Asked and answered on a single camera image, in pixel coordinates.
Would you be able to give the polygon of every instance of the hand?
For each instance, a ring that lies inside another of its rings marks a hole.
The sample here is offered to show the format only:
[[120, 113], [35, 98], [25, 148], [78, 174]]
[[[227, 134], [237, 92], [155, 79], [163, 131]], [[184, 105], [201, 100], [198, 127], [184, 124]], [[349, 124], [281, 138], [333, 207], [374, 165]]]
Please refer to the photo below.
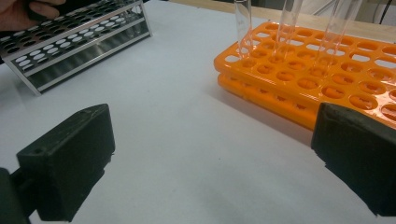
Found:
[[[49, 20], [59, 16], [59, 11], [52, 6], [61, 5], [65, 0], [37, 0], [29, 3], [33, 12]], [[0, 0], [0, 31], [25, 30], [37, 24], [27, 16], [25, 0]]]

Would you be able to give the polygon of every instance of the cable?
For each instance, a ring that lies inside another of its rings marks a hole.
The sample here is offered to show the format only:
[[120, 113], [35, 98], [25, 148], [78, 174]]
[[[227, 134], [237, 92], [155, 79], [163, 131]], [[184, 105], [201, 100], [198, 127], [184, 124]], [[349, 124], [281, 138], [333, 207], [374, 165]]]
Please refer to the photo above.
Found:
[[316, 12], [314, 12], [314, 16], [318, 16], [320, 15], [323, 11], [325, 11], [326, 9], [328, 9], [332, 4], [336, 4], [334, 3], [335, 0], [332, 0], [330, 2], [328, 2], [326, 5], [324, 5], [323, 7], [321, 7], [320, 9], [318, 9]]
[[392, 3], [393, 0], [388, 0], [387, 5], [385, 6], [384, 12], [382, 12], [381, 20], [379, 21], [379, 24], [382, 24], [382, 20], [384, 20], [385, 14], [387, 14], [388, 8], [390, 6], [390, 3]]
[[375, 16], [376, 16], [376, 12], [378, 11], [379, 5], [381, 5], [381, 0], [379, 0], [378, 3], [376, 4], [375, 10], [374, 10], [374, 15], [373, 15], [373, 23], [375, 22]]

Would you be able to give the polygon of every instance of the test tube rack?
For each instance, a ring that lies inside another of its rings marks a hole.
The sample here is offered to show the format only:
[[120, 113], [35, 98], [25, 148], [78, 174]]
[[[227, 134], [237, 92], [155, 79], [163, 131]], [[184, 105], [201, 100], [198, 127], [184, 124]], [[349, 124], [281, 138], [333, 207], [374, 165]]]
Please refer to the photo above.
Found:
[[0, 39], [0, 54], [36, 95], [151, 36], [143, 1], [102, 0]]
[[352, 108], [396, 129], [396, 45], [345, 35], [326, 75], [313, 64], [324, 32], [296, 27], [286, 60], [271, 63], [278, 24], [252, 31], [254, 48], [240, 59], [234, 43], [214, 61], [219, 85], [314, 130], [322, 102]]

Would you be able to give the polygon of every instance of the glass test tube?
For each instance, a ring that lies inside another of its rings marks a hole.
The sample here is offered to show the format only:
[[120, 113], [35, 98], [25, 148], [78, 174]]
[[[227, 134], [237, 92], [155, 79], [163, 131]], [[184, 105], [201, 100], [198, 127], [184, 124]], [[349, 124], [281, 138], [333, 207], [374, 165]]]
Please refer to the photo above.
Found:
[[251, 39], [251, 1], [234, 0], [238, 50], [241, 59], [247, 58], [252, 50]]
[[337, 53], [341, 44], [347, 23], [355, 18], [361, 0], [336, 0], [332, 15], [330, 16], [324, 36], [318, 49], [318, 55], [315, 59], [312, 69], [312, 75], [323, 77], [326, 76], [332, 65], [334, 55]]
[[274, 63], [283, 62], [285, 60], [302, 3], [303, 0], [285, 1], [272, 55], [272, 61]]
[[[133, 4], [136, 2], [136, 0], [133, 0], [132, 3], [128, 3], [127, 1], [124, 0], [114, 0], [116, 4], [119, 6], [125, 7], [127, 4]], [[135, 6], [131, 9], [128, 9], [127, 11], [122, 12], [120, 15], [125, 19], [125, 22], [133, 22], [139, 20], [138, 14], [140, 14], [140, 6]], [[141, 25], [140, 23], [136, 24], [133, 28], [129, 28], [125, 30], [126, 34], [129, 37], [135, 37], [137, 35], [141, 34]]]

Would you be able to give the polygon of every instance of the white surface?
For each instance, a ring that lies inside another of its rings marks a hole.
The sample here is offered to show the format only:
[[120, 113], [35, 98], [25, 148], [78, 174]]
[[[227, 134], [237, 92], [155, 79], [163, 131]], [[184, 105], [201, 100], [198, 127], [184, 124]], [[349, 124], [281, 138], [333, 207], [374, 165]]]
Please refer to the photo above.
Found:
[[116, 153], [74, 224], [396, 222], [324, 167], [311, 132], [218, 86], [213, 59], [236, 40], [234, 15], [145, 6], [154, 37], [40, 97], [0, 66], [0, 166], [15, 171], [18, 151], [107, 103]]

